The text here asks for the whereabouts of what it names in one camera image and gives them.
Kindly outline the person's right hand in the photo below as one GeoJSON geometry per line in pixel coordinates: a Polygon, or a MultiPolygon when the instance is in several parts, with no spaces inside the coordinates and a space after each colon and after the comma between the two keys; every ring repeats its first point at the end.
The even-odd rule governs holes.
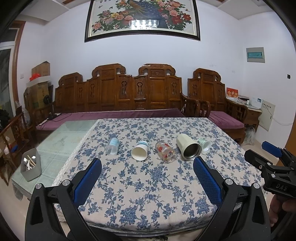
{"type": "Polygon", "coordinates": [[[277,195],[274,195],[270,207],[269,207],[269,222],[270,226],[273,227],[277,221],[278,221],[278,214],[279,212],[283,210],[286,212],[292,212],[295,213],[296,211],[296,201],[295,199],[289,199],[286,201],[280,201],[280,197],[277,195]]]}

